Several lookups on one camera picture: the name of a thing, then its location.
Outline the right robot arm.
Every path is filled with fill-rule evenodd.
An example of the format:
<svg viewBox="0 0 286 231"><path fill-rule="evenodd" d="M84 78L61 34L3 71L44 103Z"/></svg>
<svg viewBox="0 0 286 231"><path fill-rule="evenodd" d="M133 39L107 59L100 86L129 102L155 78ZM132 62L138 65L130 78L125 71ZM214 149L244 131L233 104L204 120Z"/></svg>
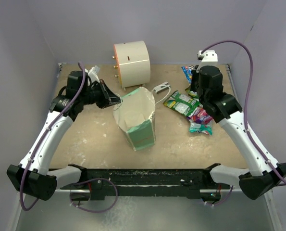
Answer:
<svg viewBox="0 0 286 231"><path fill-rule="evenodd" d="M238 186L250 199L255 200L286 177L286 163L279 163L262 145L255 133L248 135L250 126L244 122L244 113L236 98L224 92L223 75L218 67L195 66L191 71L190 89L197 92L199 102L215 123L229 135L247 168L213 164L203 176L203 184L214 188L219 183Z"/></svg>

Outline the green Fox's candy packet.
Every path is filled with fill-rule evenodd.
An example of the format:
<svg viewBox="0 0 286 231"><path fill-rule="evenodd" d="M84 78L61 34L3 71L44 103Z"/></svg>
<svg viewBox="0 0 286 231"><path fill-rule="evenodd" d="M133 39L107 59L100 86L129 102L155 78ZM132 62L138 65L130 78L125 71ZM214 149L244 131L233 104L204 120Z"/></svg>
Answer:
<svg viewBox="0 0 286 231"><path fill-rule="evenodd" d="M190 89L190 87L185 89L185 92L188 94L188 96L193 98L199 98L197 92Z"/></svg>

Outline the green paper bag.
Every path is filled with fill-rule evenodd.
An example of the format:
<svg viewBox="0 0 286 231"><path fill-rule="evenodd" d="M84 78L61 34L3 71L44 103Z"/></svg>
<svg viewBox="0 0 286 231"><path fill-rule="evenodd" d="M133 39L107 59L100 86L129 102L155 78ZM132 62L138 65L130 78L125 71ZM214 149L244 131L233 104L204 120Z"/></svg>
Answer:
<svg viewBox="0 0 286 231"><path fill-rule="evenodd" d="M166 88L167 94L158 101L155 101L153 91L145 87L124 96L117 95L120 102L113 108L113 117L133 150L139 151L155 144L155 108L169 96L171 87Z"/></svg>

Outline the purple fruit candy packet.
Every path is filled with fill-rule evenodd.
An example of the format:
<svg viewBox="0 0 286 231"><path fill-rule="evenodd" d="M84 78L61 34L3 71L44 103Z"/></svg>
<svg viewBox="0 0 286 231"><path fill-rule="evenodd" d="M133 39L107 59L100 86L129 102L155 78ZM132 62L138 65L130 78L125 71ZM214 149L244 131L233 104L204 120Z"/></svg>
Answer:
<svg viewBox="0 0 286 231"><path fill-rule="evenodd" d="M213 118L202 107L197 107L193 113L187 117L187 119L202 125L206 125L213 120Z"/></svg>

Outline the small blue snack packet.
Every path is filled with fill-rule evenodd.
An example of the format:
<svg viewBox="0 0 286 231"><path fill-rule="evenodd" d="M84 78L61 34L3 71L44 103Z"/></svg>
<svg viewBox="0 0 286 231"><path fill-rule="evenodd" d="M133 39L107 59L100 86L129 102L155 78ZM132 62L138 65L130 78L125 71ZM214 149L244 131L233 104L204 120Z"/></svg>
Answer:
<svg viewBox="0 0 286 231"><path fill-rule="evenodd" d="M188 83L191 84L191 81L192 81L192 71L195 71L195 70L196 70L196 67L193 66L193 65L189 65L189 66L182 66L181 69L182 69L182 71L184 72L185 77L186 77Z"/></svg>

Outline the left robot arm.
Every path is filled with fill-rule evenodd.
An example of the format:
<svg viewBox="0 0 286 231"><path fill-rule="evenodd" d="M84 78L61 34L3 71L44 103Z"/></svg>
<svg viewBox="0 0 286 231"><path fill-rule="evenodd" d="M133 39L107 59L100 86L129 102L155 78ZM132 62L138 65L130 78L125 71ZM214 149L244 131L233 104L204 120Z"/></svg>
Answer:
<svg viewBox="0 0 286 231"><path fill-rule="evenodd" d="M59 143L68 128L74 123L84 106L95 104L107 108L121 102L98 77L97 67L85 71L72 71L53 99L46 122L32 148L18 165L10 165L7 176L21 196L30 195L48 200L56 189L73 184L76 188L86 187L87 170L69 164L67 167L50 171L50 163Z"/></svg>

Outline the teal white snack packet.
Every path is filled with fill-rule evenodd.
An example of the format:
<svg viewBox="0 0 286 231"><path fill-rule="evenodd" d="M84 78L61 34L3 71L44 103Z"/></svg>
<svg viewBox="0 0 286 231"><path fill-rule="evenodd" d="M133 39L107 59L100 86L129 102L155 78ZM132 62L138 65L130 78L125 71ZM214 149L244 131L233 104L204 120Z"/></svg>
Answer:
<svg viewBox="0 0 286 231"><path fill-rule="evenodd" d="M203 125L194 122L190 122L189 132L191 133L202 133L206 135L212 135L212 125L211 123Z"/></svg>

